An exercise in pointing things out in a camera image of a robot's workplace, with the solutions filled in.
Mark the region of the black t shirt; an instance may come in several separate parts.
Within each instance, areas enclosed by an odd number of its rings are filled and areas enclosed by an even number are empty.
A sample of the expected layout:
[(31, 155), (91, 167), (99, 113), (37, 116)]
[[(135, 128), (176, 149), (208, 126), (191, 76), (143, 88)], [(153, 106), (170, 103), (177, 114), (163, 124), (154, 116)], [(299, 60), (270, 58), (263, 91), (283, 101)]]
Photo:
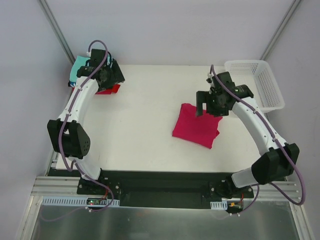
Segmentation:
[[(101, 58), (78, 56), (74, 62), (69, 75), (68, 86), (74, 88), (77, 79), (80, 77), (88, 77), (101, 63)], [(109, 61), (109, 57), (101, 68), (91, 77), (98, 84), (98, 92), (110, 90), (118, 84), (125, 81), (124, 75), (115, 59)]]

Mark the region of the red t shirt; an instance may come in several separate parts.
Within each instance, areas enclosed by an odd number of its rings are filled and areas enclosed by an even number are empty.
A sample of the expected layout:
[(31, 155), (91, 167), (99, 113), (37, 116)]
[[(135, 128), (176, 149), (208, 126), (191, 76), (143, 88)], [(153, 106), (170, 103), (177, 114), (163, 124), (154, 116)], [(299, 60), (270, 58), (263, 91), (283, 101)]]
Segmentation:
[[(68, 87), (71, 87), (71, 88), (75, 88), (76, 86), (76, 83), (74, 82), (68, 82)], [(109, 87), (109, 88), (99, 88), (97, 90), (97, 92), (95, 93), (95, 95), (111, 95), (111, 94), (116, 94), (119, 90), (119, 88), (121, 87), (120, 84), (116, 84), (112, 87)]]

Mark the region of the teal t shirt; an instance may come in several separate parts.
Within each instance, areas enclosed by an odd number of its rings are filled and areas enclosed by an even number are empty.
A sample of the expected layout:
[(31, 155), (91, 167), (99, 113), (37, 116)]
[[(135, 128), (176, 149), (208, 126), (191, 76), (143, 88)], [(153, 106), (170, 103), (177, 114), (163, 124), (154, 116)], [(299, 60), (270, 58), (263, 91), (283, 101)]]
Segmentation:
[[(84, 56), (78, 55), (71, 68), (71, 71), (69, 74), (69, 81), (75, 83), (78, 78), (89, 76), (91, 72), (95, 70), (95, 68), (101, 63), (103, 58), (104, 58), (104, 55), (93, 56), (93, 57), (84, 57)], [(109, 57), (107, 57), (106, 62), (102, 67), (107, 66), (106, 63), (108, 63), (108, 60), (109, 60)], [(91, 77), (92, 79), (96, 80), (96, 73)]]

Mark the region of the pink t shirt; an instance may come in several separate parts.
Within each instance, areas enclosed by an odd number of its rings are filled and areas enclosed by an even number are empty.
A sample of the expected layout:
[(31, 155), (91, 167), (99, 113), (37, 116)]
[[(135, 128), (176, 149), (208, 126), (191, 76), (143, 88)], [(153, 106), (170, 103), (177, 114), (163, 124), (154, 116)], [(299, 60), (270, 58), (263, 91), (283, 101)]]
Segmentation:
[(214, 140), (220, 134), (219, 122), (223, 119), (214, 117), (203, 110), (203, 115), (196, 116), (197, 108), (189, 103), (182, 103), (172, 136), (211, 149)]

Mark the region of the white plastic laundry basket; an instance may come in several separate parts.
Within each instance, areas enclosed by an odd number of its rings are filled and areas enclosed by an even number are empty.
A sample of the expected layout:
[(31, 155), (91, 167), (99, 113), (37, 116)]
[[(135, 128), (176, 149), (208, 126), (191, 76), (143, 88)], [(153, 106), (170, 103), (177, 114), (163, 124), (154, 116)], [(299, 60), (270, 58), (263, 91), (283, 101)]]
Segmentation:
[(269, 64), (264, 60), (228, 60), (224, 69), (236, 85), (247, 85), (263, 113), (281, 110), (285, 102)]

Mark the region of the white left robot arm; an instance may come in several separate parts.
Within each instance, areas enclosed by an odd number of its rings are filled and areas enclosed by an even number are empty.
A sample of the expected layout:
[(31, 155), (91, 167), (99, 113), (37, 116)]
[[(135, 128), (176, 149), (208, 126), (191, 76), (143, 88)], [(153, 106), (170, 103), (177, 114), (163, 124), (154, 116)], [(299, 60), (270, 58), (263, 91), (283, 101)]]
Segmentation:
[(99, 195), (105, 191), (106, 183), (99, 178), (101, 168), (90, 155), (91, 139), (84, 120), (93, 96), (116, 94), (125, 78), (110, 52), (93, 48), (87, 55), (76, 58), (69, 79), (70, 99), (59, 117), (48, 121), (47, 130), (66, 169), (72, 171), (76, 167), (83, 179), (90, 180), (89, 190)]

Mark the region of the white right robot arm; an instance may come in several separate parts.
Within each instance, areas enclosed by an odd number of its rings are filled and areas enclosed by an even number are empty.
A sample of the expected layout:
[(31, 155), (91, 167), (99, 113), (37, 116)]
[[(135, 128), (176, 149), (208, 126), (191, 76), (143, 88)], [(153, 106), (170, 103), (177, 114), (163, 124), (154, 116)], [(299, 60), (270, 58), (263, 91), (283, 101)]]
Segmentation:
[(227, 71), (210, 72), (206, 81), (210, 89), (196, 93), (196, 116), (207, 113), (225, 117), (233, 112), (248, 130), (260, 155), (250, 167), (228, 175), (216, 186), (216, 193), (230, 199), (249, 186), (269, 184), (292, 175), (300, 149), (295, 143), (287, 143), (271, 126), (250, 88), (235, 85)]

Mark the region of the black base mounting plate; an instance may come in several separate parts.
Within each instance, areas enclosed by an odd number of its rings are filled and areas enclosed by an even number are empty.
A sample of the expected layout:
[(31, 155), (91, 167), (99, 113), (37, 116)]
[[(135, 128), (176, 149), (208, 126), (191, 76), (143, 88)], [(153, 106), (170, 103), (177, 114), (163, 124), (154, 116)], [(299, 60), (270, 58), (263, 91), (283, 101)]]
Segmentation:
[(98, 184), (81, 178), (78, 195), (107, 193), (122, 207), (209, 209), (219, 202), (218, 194), (228, 172), (160, 172), (103, 170)]

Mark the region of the left aluminium corner post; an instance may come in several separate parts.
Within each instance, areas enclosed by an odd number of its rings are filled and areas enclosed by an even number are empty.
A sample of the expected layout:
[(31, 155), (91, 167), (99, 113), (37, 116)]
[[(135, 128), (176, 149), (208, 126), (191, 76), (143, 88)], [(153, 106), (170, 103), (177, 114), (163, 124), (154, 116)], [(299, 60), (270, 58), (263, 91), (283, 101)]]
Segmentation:
[(41, 10), (43, 11), (49, 25), (52, 28), (52, 31), (54, 35), (56, 36), (60, 46), (62, 47), (65, 55), (67, 56), (68, 60), (71, 64), (73, 64), (76, 61), (76, 58), (74, 54), (72, 53), (72, 50), (58, 24), (58, 21), (56, 20), (53, 11), (51, 10), (48, 1), (47, 0), (37, 0)]

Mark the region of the aluminium corner post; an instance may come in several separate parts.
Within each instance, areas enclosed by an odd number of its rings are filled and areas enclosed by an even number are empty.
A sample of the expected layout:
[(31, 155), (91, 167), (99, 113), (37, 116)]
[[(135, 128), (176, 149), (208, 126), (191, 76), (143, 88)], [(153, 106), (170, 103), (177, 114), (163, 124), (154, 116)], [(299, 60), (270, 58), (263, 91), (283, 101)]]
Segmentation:
[(43, 11), (49, 25), (52, 28), (52, 31), (54, 35), (56, 36), (60, 46), (62, 47), (65, 55), (67, 56), (68, 60), (71, 64), (73, 64), (76, 61), (76, 58), (74, 54), (72, 53), (72, 50), (58, 24), (58, 21), (56, 20), (53, 11), (51, 10), (48, 1), (47, 0), (37, 0), (41, 10)]
[(297, 12), (297, 10), (299, 9), (299, 7), (303, 2), (304, 2), (303, 0), (293, 0), (291, 2), (288, 10), (284, 14), (282, 20), (280, 21), (278, 27), (276, 28), (268, 44), (266, 45), (262, 55), (260, 56), (259, 58), (260, 60), (266, 61), (268, 57), (271, 55), (277, 43), (279, 42), (282, 34), (284, 33), (285, 29), (287, 28), (293, 16), (295, 15), (295, 13)]

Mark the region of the right aluminium corner post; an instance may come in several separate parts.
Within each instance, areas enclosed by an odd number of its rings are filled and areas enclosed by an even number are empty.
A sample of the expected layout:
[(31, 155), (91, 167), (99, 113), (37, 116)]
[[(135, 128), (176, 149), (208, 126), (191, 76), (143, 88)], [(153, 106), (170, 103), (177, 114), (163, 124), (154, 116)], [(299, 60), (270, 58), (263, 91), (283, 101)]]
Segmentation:
[(266, 61), (268, 57), (271, 55), (277, 43), (279, 42), (282, 34), (284, 33), (285, 29), (287, 28), (293, 16), (295, 15), (295, 13), (297, 12), (297, 10), (299, 9), (299, 7), (303, 2), (304, 2), (303, 0), (293, 0), (291, 2), (288, 10), (284, 14), (282, 20), (280, 21), (278, 27), (276, 28), (268, 44), (266, 45), (262, 55), (260, 56), (259, 58), (260, 60)]

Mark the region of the aluminium frame rail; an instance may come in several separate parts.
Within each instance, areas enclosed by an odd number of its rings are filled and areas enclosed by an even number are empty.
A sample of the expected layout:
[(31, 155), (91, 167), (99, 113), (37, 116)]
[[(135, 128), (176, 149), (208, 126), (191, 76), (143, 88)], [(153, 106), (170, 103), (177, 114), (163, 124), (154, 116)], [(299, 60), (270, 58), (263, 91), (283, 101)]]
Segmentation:
[[(75, 197), (79, 177), (71, 176), (38, 176), (35, 179), (32, 196), (58, 196)], [(292, 200), (300, 201), (302, 192), (298, 184), (293, 181), (276, 181), (275, 185), (286, 193)], [(266, 184), (259, 187), (259, 201), (286, 201), (287, 199), (272, 185)]]

